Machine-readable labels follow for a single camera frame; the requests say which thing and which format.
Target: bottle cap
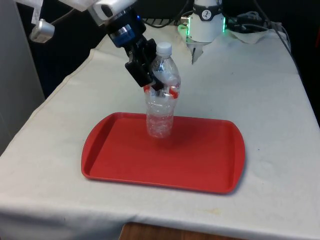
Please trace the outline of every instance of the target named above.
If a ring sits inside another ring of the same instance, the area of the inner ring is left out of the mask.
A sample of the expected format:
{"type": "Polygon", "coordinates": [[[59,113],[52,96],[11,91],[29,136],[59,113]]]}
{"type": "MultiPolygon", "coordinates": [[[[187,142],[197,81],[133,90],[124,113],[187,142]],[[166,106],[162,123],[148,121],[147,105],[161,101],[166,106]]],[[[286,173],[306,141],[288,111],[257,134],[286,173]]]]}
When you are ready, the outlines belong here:
{"type": "Polygon", "coordinates": [[[172,55],[172,45],[170,42],[159,42],[156,45],[156,54],[161,57],[170,57],[172,55]]]}

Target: white tablecloth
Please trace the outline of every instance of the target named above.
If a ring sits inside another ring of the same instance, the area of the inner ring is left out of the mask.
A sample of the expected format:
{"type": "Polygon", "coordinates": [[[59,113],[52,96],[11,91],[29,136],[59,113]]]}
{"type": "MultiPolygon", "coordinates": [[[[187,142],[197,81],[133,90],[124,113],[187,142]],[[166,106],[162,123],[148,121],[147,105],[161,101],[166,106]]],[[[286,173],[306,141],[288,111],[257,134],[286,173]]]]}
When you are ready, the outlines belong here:
{"type": "Polygon", "coordinates": [[[320,131],[278,37],[257,44],[222,34],[191,65],[173,27],[182,87],[176,115],[234,122],[246,145],[235,192],[215,195],[87,180],[81,154],[114,112],[145,112],[144,94],[108,37],[30,117],[0,158],[3,240],[115,240],[139,222],[248,240],[320,239],[320,131]]]}

